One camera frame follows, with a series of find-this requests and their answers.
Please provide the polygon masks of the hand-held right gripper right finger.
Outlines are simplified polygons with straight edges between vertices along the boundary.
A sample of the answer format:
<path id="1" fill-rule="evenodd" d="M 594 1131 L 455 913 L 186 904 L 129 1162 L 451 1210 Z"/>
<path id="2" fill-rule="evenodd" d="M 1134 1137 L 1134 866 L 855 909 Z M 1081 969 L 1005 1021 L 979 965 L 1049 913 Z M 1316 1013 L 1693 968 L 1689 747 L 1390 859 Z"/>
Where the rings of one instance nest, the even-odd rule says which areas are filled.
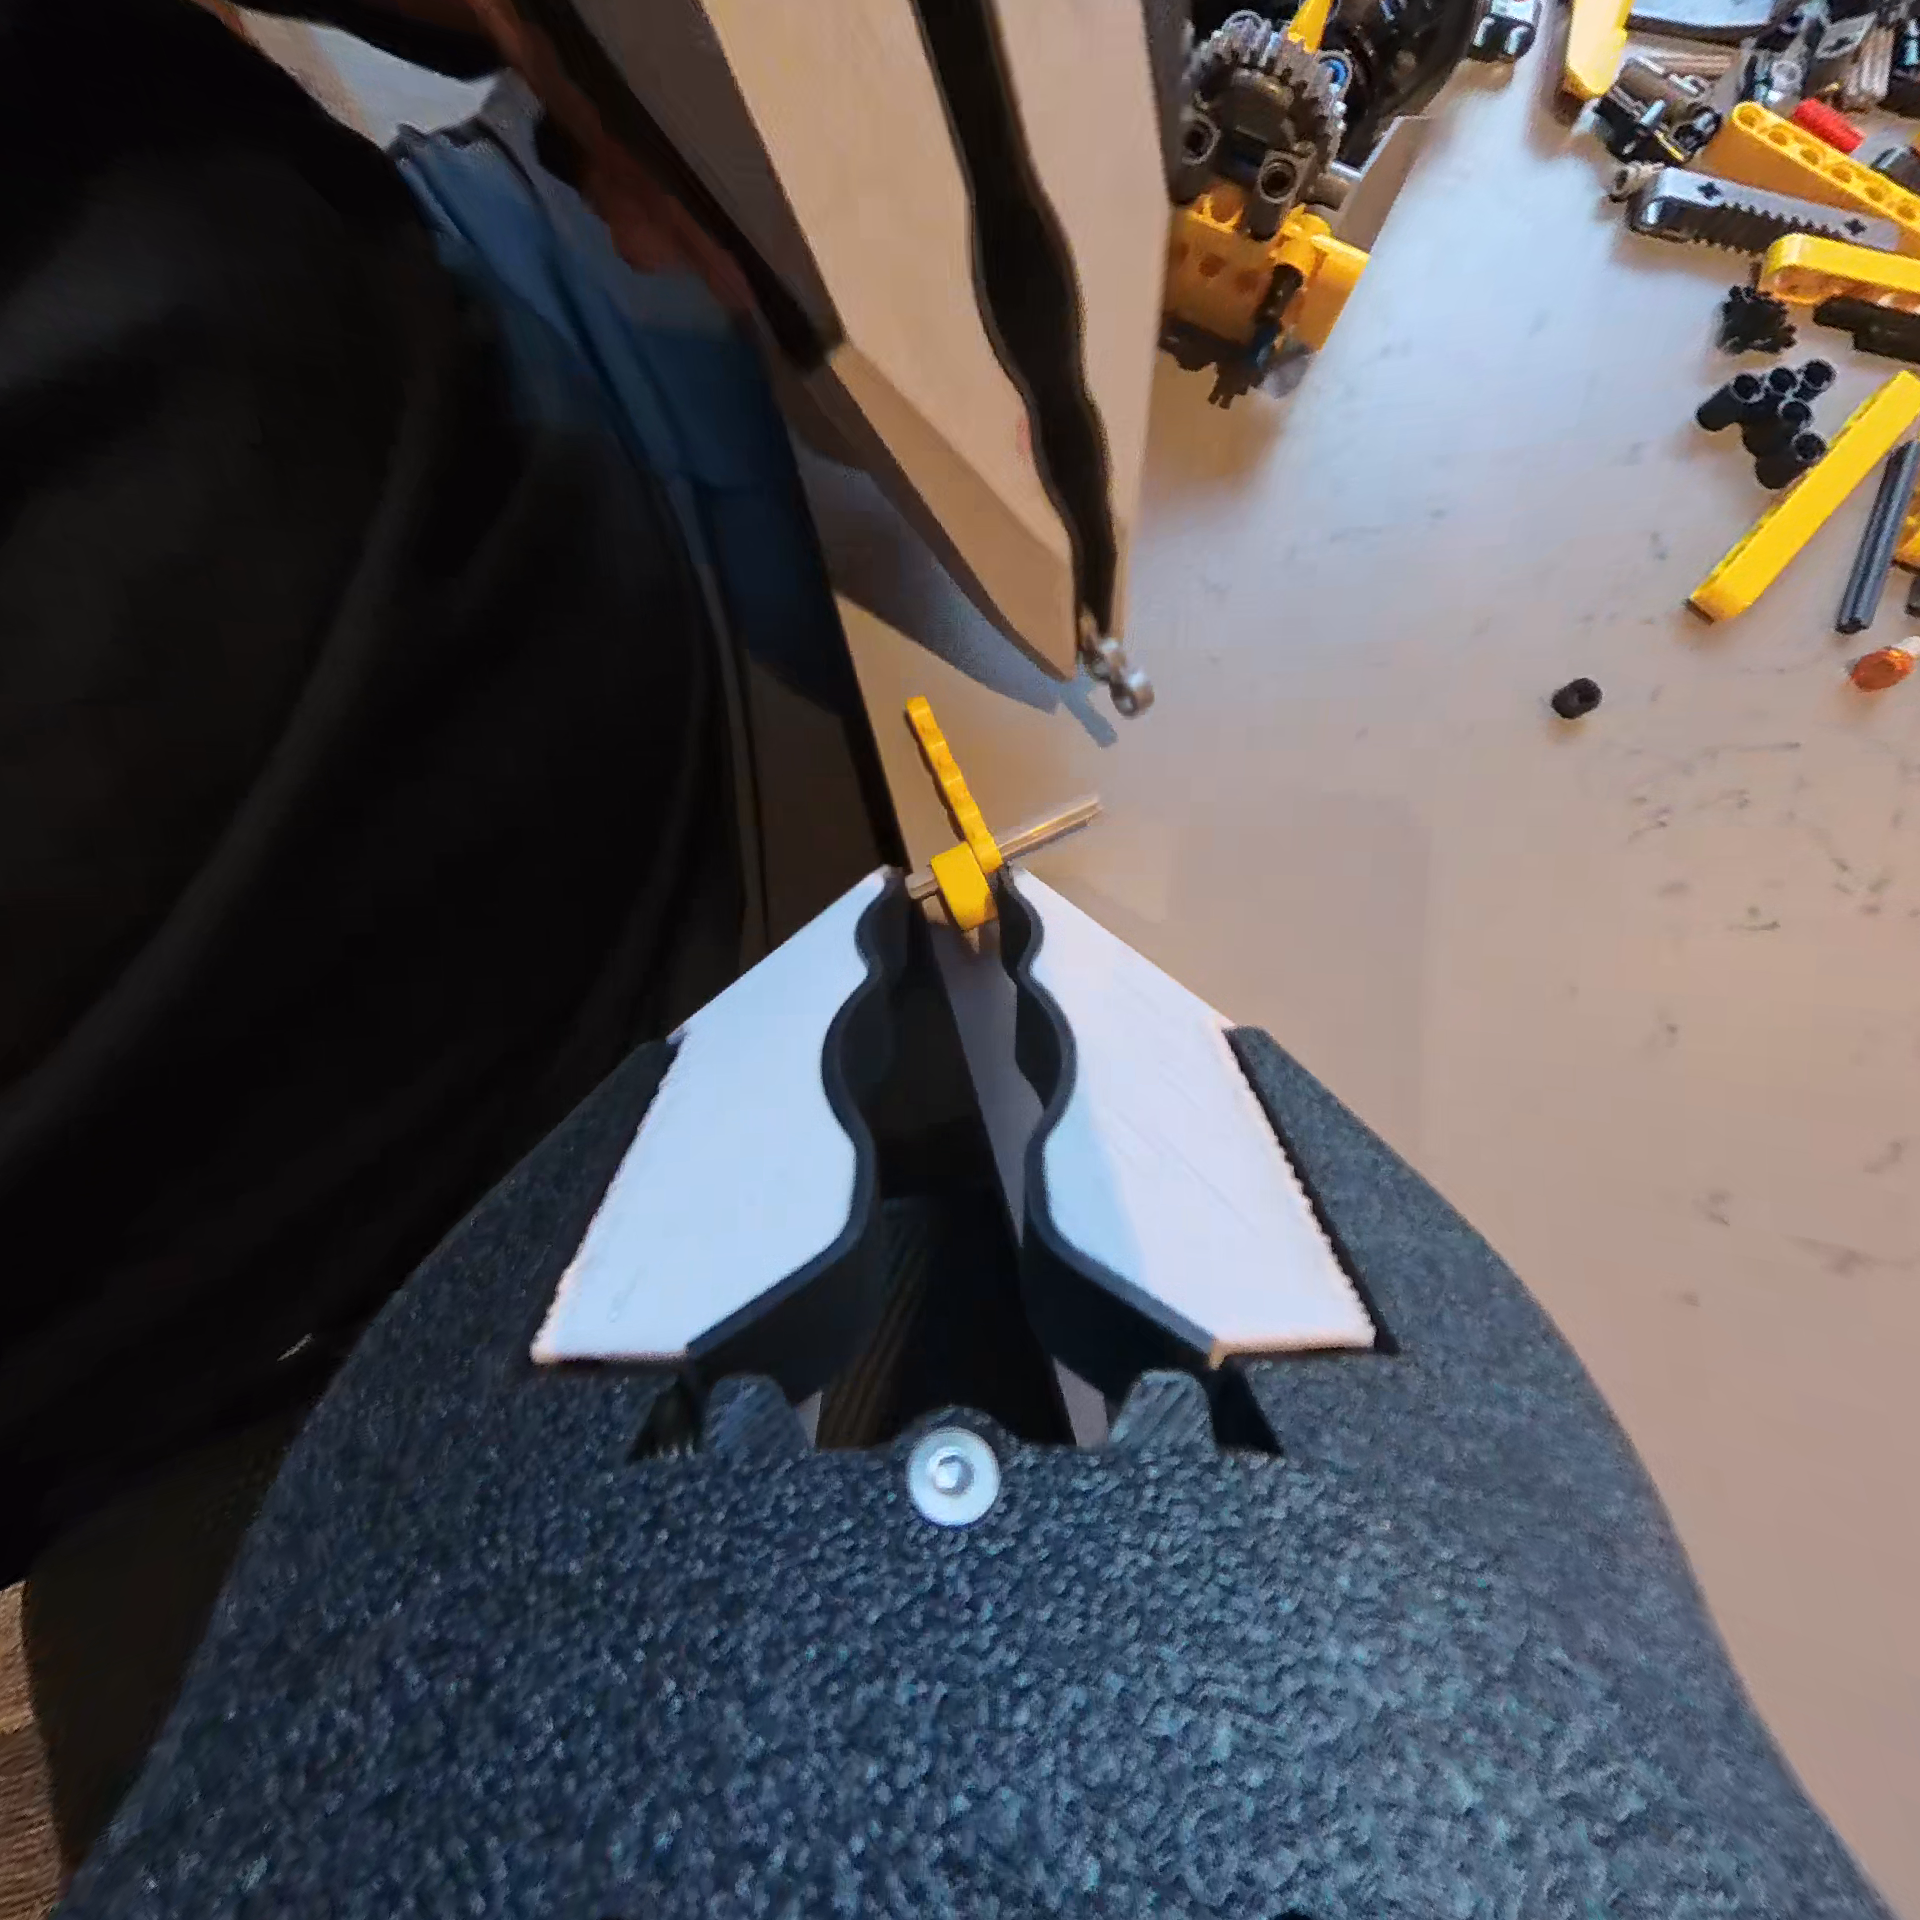
<path id="1" fill-rule="evenodd" d="M 1233 1021 L 1043 880 L 998 893 L 1025 1146 L 1021 1290 L 1068 1369 L 1377 1346 Z"/>

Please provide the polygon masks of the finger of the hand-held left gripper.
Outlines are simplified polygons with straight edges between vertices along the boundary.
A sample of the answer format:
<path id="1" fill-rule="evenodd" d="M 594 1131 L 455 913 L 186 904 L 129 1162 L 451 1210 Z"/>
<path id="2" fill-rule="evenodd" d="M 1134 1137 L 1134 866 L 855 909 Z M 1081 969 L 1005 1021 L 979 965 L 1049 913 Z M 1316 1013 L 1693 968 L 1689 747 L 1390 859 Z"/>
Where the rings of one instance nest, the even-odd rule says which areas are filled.
<path id="1" fill-rule="evenodd" d="M 956 10 L 977 277 L 1062 524 L 1069 633 L 1123 633 L 1162 337 L 1167 182 L 1139 3 Z"/>
<path id="2" fill-rule="evenodd" d="M 831 309 L 815 387 L 977 608 L 1069 681 L 1071 541 L 981 314 L 970 181 L 914 6 L 707 17 Z"/>

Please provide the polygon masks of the pile of loose toy pieces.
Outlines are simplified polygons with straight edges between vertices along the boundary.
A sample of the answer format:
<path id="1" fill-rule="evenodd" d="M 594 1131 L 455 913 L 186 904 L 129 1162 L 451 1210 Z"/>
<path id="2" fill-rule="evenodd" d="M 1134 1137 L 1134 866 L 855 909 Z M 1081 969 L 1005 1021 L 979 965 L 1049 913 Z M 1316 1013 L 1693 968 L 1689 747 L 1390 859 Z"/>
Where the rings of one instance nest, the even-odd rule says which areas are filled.
<path id="1" fill-rule="evenodd" d="M 1482 475 L 1515 557 L 1493 588 L 1569 614 L 1575 666 L 1629 621 L 1755 680 L 1761 640 L 1851 726 L 1915 709 L 1915 149 L 1893 171 L 1815 83 L 1881 38 L 1845 5 L 1761 5 L 1687 46 L 1635 5 L 1617 83 L 1542 96 L 1463 182 L 1450 314 L 1493 413 Z"/>

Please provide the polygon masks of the toy wheel gear subassembly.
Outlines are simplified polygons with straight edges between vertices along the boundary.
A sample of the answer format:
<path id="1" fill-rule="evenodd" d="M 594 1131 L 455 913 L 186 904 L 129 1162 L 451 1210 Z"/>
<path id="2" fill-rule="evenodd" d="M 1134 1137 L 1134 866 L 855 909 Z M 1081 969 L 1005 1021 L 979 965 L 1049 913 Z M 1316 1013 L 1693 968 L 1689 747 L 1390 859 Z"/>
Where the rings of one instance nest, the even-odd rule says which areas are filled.
<path id="1" fill-rule="evenodd" d="M 1466 56 L 1469 5 L 1195 5 L 1167 124 L 1162 347 L 1229 410 L 1327 345 Z"/>

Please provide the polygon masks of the grey toy axle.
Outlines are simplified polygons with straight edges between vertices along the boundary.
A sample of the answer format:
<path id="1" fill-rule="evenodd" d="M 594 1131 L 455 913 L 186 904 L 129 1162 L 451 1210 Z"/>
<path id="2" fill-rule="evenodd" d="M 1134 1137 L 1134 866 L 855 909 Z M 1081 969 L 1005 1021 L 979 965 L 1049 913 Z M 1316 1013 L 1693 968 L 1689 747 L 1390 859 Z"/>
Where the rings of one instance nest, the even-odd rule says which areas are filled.
<path id="1" fill-rule="evenodd" d="M 1087 793 L 1068 802 L 1066 806 L 1057 806 L 1049 814 L 1021 824 L 1019 827 L 1011 830 L 996 841 L 1001 859 L 1025 857 L 1039 849 L 1054 846 L 1068 834 L 1090 826 L 1100 812 L 1102 798 L 1097 793 Z M 908 875 L 906 892 L 922 904 L 938 893 L 938 880 L 932 875 L 931 864 Z"/>

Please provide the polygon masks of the yellow curved toy panel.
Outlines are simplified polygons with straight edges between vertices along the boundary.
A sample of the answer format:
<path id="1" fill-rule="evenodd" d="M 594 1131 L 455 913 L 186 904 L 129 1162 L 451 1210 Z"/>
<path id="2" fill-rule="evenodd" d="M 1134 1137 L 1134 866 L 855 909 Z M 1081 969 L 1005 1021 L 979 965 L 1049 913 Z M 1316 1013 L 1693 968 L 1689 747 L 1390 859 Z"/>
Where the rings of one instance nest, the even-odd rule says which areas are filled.
<path id="1" fill-rule="evenodd" d="M 1625 59 L 1635 3 L 1569 3 L 1558 91 L 1580 105 L 1595 104 L 1617 83 Z"/>

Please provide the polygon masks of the yellow thin toy beam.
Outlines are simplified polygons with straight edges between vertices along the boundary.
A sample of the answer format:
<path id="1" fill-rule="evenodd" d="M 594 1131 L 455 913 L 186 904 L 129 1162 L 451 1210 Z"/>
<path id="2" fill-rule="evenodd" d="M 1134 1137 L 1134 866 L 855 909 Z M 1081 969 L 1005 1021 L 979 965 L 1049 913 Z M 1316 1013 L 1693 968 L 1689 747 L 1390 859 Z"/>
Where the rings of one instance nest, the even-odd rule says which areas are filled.
<path id="1" fill-rule="evenodd" d="M 922 694 L 908 700 L 903 717 L 919 745 L 929 774 L 942 795 L 946 817 L 951 827 L 957 832 L 957 838 L 967 846 L 983 873 L 996 873 L 1001 866 L 998 841 L 988 827 L 981 804 L 972 795 L 970 781 L 931 702 Z"/>

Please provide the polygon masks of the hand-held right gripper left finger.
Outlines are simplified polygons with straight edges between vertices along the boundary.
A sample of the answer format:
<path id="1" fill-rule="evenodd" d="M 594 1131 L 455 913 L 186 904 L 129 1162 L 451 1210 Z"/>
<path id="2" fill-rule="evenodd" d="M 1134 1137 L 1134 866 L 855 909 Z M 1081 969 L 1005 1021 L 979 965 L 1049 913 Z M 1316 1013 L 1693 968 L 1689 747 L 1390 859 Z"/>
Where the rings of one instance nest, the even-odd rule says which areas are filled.
<path id="1" fill-rule="evenodd" d="M 846 1364 L 877 1309 L 866 1104 L 906 878 L 877 868 L 673 1036 L 532 1341 L 537 1364 Z"/>

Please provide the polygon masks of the grey desk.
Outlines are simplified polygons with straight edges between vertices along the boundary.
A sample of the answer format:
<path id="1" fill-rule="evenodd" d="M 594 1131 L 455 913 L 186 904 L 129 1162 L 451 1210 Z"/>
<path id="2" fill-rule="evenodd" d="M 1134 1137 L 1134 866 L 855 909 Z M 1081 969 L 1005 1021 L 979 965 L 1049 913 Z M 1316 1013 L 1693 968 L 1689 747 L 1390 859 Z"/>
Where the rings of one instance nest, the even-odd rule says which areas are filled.
<path id="1" fill-rule="evenodd" d="M 1477 149 L 1540 53 L 1463 64 L 1327 347 L 1209 403 L 1155 361 L 1118 721 L 857 474 L 809 485 L 914 850 L 926 694 L 994 826 L 1413 1164 L 1585 1357 L 1772 1733 L 1915 1915 L 1915 709 L 1493 588 L 1459 293 Z"/>

